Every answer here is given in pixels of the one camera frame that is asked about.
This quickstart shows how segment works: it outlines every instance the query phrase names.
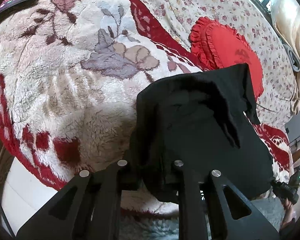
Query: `floral blanket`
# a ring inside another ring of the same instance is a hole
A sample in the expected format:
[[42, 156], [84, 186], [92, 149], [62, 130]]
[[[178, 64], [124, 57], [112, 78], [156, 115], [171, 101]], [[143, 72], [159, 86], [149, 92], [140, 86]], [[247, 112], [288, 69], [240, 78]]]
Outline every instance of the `floral blanket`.
[[[151, 82], [210, 70], [190, 53], [200, 16], [245, 35], [263, 67], [255, 130], [286, 180], [284, 132], [295, 79], [275, 32], [249, 0], [39, 0], [0, 24], [0, 138], [42, 183], [60, 189], [80, 170], [122, 157], [135, 99]], [[171, 213], [145, 188], [122, 207]]]

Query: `red pillow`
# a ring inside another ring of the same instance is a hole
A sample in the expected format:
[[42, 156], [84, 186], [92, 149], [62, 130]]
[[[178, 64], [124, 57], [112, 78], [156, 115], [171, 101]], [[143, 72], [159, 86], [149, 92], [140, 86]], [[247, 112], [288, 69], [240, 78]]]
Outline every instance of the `red pillow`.
[[247, 63], [254, 96], [256, 99], [261, 96], [263, 74], [260, 60], [236, 29], [200, 17], [192, 27], [189, 39], [191, 52], [208, 67], [217, 69]]

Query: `white fur blanket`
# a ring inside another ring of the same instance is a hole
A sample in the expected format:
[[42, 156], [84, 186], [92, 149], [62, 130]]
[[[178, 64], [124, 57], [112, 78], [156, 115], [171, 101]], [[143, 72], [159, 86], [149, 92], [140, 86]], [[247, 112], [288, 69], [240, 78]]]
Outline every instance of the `white fur blanket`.
[[[5, 147], [55, 189], [82, 169], [98, 171], [120, 159], [129, 147], [137, 94], [162, 77], [207, 70], [189, 52], [187, 40], [201, 15], [193, 12], [198, 7], [206, 12], [203, 16], [226, 19], [224, 24], [246, 34], [256, 50], [265, 76], [258, 115], [261, 122], [277, 127], [269, 130], [264, 124], [256, 131], [274, 156], [276, 176], [287, 179], [290, 155], [279, 129], [290, 116], [294, 78], [267, 22], [247, 0], [212, 0], [213, 6], [207, 0], [156, 0], [158, 9], [152, 10], [153, 1], [39, 0], [3, 21], [0, 138]], [[185, 4], [193, 6], [186, 9]], [[222, 16], [238, 4], [250, 8], [242, 12], [251, 17]], [[275, 58], [280, 58], [283, 70], [275, 67], [277, 63], [268, 69], [267, 62]], [[157, 213], [178, 208], [158, 202], [144, 188], [124, 192], [122, 207]]]

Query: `plush blanket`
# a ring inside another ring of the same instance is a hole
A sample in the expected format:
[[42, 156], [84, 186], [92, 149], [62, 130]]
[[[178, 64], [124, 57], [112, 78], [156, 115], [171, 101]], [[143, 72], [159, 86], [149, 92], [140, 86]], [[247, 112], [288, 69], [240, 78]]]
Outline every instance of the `plush blanket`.
[[[82, 169], [120, 159], [135, 99], [151, 82], [210, 70], [190, 53], [200, 16], [245, 35], [263, 67], [255, 130], [287, 180], [284, 124], [295, 86], [287, 54], [249, 0], [39, 0], [0, 24], [0, 138], [42, 183], [60, 189]], [[171, 213], [142, 187], [122, 207]]]

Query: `black garment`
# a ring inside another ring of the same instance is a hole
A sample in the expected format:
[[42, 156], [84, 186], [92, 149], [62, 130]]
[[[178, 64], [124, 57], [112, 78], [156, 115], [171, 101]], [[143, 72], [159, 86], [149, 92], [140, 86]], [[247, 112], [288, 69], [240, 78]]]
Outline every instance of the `black garment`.
[[266, 192], [273, 159], [243, 112], [260, 123], [247, 64], [163, 78], [140, 92], [130, 150], [146, 167], [148, 190], [159, 201], [175, 202], [175, 194], [161, 187], [170, 165], [160, 178], [149, 171], [182, 160], [194, 174], [203, 174], [203, 182], [218, 169], [247, 198]]

